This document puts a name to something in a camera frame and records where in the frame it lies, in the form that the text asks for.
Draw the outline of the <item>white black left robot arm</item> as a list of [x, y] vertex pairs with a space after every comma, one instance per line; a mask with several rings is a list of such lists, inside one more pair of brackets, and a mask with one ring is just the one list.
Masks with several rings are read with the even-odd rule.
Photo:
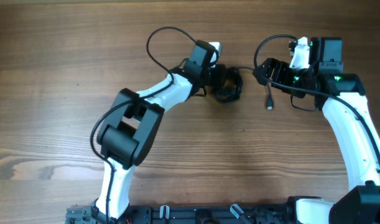
[[164, 114], [210, 85], [221, 48], [220, 42], [196, 40], [191, 55], [168, 69], [161, 82], [146, 90], [122, 89], [96, 122], [90, 146], [100, 146], [93, 152], [104, 165], [101, 193], [91, 206], [98, 223], [116, 223], [125, 216], [134, 171], [151, 150]]

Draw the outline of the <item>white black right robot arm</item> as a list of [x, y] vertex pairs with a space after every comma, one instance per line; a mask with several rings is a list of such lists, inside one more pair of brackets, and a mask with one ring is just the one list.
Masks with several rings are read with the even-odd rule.
[[292, 197], [290, 223], [380, 223], [380, 138], [368, 109], [361, 79], [343, 71], [339, 37], [290, 35], [292, 60], [267, 58], [254, 63], [261, 85], [291, 98], [314, 97], [315, 109], [331, 126], [345, 162], [349, 191], [337, 202], [318, 197]]

